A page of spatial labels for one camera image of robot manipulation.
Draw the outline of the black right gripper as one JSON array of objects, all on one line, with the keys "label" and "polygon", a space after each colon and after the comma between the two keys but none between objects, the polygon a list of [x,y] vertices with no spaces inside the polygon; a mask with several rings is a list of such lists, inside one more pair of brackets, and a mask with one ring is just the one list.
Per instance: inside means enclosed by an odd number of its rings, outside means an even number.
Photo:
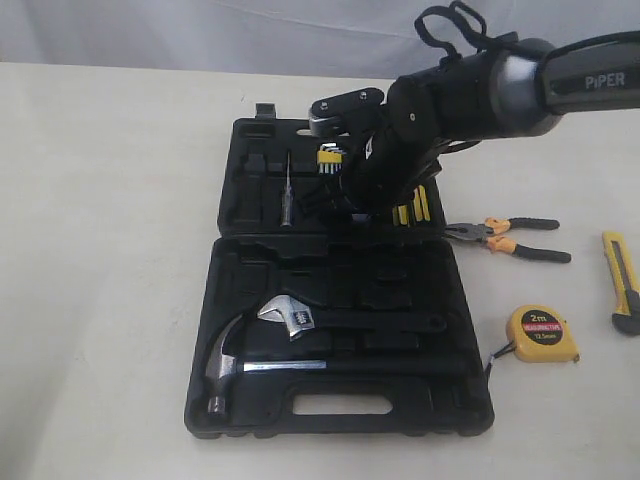
[{"label": "black right gripper", "polygon": [[342,169],[339,185],[322,182],[301,197],[301,213],[316,216],[335,211],[340,189],[344,208],[353,213],[373,215],[400,204],[421,177],[435,169],[438,139],[429,131],[414,139],[402,137],[391,127],[376,131]]}]

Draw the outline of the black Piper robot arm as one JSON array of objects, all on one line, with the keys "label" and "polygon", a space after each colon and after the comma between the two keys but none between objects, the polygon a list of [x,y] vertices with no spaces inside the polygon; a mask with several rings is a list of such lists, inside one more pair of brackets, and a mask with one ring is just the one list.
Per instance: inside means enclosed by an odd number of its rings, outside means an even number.
[{"label": "black Piper robot arm", "polygon": [[374,215],[405,202],[438,172],[441,155],[480,142],[538,137],[571,113],[639,105],[639,35],[603,35],[563,47],[513,35],[467,57],[315,101],[318,138],[347,135],[341,169],[299,200],[303,213]]}]

